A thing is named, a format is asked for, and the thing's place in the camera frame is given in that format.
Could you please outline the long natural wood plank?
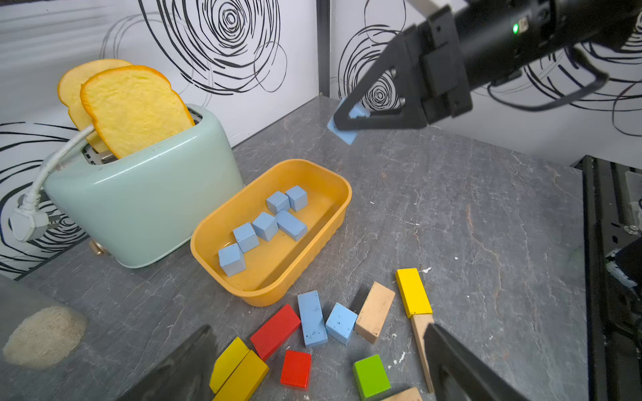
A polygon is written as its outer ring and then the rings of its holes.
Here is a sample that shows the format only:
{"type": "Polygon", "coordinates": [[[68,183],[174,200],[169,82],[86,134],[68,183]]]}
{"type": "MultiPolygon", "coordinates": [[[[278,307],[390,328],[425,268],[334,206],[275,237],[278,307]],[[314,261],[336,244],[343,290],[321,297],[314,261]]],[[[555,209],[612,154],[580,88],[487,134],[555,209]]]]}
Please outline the long natural wood plank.
{"type": "Polygon", "coordinates": [[[416,314],[416,315],[413,315],[410,318],[410,320],[411,320],[413,333],[416,339],[421,366],[423,368],[424,377],[426,380],[426,387],[428,388],[428,392],[430,394],[433,394],[434,386],[431,380],[430,368],[426,357],[425,334],[426,334],[426,329],[428,329],[428,326],[430,324],[433,324],[435,321],[431,314],[416,314]]]}

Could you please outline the long red block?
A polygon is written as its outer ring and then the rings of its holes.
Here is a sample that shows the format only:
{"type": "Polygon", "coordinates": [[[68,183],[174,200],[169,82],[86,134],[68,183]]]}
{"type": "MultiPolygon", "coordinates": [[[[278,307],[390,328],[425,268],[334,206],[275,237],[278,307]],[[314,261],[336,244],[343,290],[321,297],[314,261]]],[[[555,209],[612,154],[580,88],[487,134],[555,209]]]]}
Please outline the long red block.
{"type": "Polygon", "coordinates": [[[301,320],[290,305],[278,310],[250,337],[256,354],[266,362],[301,327],[301,320]]]}

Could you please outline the yellow block top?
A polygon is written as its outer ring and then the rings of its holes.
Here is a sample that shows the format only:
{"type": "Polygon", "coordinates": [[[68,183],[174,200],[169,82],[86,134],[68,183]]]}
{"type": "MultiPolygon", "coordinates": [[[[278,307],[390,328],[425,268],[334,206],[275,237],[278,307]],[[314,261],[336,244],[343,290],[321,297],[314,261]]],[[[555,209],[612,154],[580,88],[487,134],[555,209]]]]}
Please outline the yellow block top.
{"type": "Polygon", "coordinates": [[[249,348],[239,337],[236,337],[225,348],[217,358],[210,378],[209,387],[214,394],[217,394],[222,389],[248,353],[249,348]]]}

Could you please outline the yellow plastic tub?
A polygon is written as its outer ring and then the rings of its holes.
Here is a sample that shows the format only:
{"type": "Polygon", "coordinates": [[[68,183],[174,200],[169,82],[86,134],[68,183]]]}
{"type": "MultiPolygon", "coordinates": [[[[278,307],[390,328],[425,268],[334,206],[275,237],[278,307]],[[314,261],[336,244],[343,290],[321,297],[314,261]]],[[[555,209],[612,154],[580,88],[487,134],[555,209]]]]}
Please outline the yellow plastic tub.
{"type": "Polygon", "coordinates": [[[337,232],[351,199],[351,185],[341,175],[304,159],[282,161],[197,226],[191,240],[192,255],[230,294],[250,306],[270,306],[287,293],[337,232]],[[294,212],[306,225],[306,235],[295,241],[278,232],[272,241],[261,242],[244,257],[245,271],[232,277],[225,274],[218,253],[234,243],[233,230],[266,212],[266,200],[274,192],[295,185],[308,194],[309,204],[294,212]]]}

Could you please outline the yellow bar block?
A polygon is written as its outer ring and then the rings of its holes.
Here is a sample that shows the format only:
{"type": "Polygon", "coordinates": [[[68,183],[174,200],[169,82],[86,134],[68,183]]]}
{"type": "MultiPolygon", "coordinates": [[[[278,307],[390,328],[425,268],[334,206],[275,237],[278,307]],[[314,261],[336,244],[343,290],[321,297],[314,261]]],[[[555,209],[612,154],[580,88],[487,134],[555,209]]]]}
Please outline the yellow bar block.
{"type": "Polygon", "coordinates": [[[250,351],[234,370],[214,401],[248,401],[262,384],[269,366],[254,351],[250,351]]]}

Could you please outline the small blue block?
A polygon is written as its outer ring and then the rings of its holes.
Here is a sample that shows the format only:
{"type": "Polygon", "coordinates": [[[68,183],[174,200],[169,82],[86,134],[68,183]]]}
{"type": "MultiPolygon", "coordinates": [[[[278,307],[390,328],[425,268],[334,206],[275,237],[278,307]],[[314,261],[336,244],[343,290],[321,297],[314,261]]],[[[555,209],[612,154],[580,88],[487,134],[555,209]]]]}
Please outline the small blue block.
{"type": "Polygon", "coordinates": [[[246,270],[244,253],[237,243],[222,248],[218,252],[221,269],[228,277],[233,277],[246,270]]]}

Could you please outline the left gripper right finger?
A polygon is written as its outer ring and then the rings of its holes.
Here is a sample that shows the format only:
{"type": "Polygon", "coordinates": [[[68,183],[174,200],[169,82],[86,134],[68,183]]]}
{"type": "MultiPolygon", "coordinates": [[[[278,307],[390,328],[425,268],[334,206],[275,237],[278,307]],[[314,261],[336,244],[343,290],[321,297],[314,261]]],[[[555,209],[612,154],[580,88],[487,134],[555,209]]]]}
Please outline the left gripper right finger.
{"type": "Polygon", "coordinates": [[[430,323],[424,341],[438,400],[527,400],[441,325],[430,323]]]}

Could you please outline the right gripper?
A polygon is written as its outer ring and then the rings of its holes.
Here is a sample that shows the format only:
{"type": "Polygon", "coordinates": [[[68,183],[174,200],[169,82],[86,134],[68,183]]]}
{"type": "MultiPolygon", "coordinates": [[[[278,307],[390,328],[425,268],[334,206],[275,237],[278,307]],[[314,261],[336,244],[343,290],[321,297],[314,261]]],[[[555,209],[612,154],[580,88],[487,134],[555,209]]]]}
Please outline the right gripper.
{"type": "Polygon", "coordinates": [[[347,100],[336,113],[338,127],[357,100],[371,111],[371,117],[357,121],[359,132],[414,130],[472,110],[451,6],[414,4],[412,8],[425,18],[416,27],[421,70],[411,52],[410,32],[402,33],[386,24],[361,28],[339,55],[337,94],[339,100],[347,100]]]}

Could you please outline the mint green toaster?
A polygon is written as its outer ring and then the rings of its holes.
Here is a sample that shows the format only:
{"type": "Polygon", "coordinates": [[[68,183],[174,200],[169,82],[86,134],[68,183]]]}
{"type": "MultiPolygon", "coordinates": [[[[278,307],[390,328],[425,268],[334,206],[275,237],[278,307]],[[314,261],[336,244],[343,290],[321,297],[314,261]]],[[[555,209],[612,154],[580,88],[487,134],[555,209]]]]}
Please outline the mint green toaster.
{"type": "Polygon", "coordinates": [[[195,119],[189,130],[102,165],[90,164],[78,145],[43,184],[53,204],[124,267],[174,252],[244,188],[219,118],[188,109],[195,119]]]}

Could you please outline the blue cube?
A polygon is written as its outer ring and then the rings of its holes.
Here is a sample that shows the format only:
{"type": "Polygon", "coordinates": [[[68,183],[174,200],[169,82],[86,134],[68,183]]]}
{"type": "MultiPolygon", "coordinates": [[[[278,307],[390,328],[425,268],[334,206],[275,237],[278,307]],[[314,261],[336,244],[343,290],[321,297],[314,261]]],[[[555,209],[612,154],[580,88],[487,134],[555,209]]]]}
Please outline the blue cube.
{"type": "Polygon", "coordinates": [[[235,228],[232,233],[243,253],[247,253],[260,245],[258,236],[249,222],[235,228]]]}
{"type": "Polygon", "coordinates": [[[267,212],[260,213],[252,222],[252,227],[257,236],[266,242],[270,242],[279,231],[276,217],[267,212]]]}
{"type": "Polygon", "coordinates": [[[288,211],[290,209],[289,197],[278,190],[266,199],[266,204],[267,208],[273,215],[277,215],[281,211],[288,211]]]}
{"type": "Polygon", "coordinates": [[[336,302],[325,323],[326,331],[341,344],[348,345],[358,315],[336,302]]]}
{"type": "Polygon", "coordinates": [[[289,198],[290,208],[295,212],[304,209],[309,203],[308,193],[299,185],[287,190],[286,195],[289,198]]]}
{"type": "Polygon", "coordinates": [[[371,117],[371,111],[368,110],[364,105],[362,105],[360,100],[357,100],[346,117],[339,120],[338,127],[335,121],[336,113],[340,111],[343,103],[346,102],[346,100],[347,98],[342,99],[339,102],[339,105],[335,109],[333,116],[327,123],[327,129],[347,145],[352,145],[359,135],[359,131],[361,130],[361,128],[359,128],[357,125],[357,121],[361,121],[363,119],[368,119],[369,117],[371,117]]]}

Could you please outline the long yellow block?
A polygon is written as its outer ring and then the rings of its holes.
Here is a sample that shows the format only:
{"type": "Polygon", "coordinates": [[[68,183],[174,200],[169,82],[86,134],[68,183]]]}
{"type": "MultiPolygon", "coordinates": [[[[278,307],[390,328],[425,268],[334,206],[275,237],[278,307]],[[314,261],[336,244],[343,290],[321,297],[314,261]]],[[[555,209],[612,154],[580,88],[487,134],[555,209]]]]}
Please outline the long yellow block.
{"type": "Polygon", "coordinates": [[[408,318],[418,314],[433,314],[426,289],[416,268],[398,269],[396,282],[408,318]]]}

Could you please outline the thin wood plank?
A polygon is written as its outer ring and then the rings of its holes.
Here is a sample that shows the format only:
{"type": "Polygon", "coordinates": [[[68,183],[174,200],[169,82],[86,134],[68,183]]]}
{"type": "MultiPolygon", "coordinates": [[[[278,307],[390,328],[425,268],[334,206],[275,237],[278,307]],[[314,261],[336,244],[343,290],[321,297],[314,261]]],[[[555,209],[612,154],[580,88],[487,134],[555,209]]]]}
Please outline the thin wood plank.
{"type": "Polygon", "coordinates": [[[418,388],[410,388],[382,399],[381,401],[422,401],[422,397],[418,388]]]}

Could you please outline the red cube centre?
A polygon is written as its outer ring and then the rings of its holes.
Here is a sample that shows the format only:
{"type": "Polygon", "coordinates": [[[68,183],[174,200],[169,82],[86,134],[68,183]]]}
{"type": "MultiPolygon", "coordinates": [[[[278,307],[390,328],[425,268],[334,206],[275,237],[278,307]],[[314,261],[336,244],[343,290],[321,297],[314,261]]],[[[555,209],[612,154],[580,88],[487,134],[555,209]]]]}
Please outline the red cube centre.
{"type": "Polygon", "coordinates": [[[287,350],[281,373],[280,384],[299,390],[309,390],[312,369],[312,355],[287,350]]]}

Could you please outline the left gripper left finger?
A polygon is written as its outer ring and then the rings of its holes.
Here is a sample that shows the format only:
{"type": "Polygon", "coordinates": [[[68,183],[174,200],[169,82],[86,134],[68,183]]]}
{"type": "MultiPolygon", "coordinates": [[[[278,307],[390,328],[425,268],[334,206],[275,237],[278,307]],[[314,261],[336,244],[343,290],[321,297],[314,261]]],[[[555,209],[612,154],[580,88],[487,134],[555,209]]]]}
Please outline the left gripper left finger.
{"type": "Polygon", "coordinates": [[[212,328],[203,325],[119,399],[212,400],[216,351],[212,328]]]}

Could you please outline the long blue block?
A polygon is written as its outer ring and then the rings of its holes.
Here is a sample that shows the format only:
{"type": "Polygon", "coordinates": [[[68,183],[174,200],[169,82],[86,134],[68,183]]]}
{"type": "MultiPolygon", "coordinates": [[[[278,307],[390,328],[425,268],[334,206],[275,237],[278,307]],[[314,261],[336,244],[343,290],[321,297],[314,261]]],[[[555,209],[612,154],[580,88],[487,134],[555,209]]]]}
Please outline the long blue block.
{"type": "Polygon", "coordinates": [[[299,294],[298,304],[305,347],[312,348],[327,343],[328,333],[324,324],[318,292],[299,294]]]}
{"type": "Polygon", "coordinates": [[[296,242],[300,241],[308,232],[307,226],[288,211],[278,212],[276,221],[279,229],[296,242]]]}

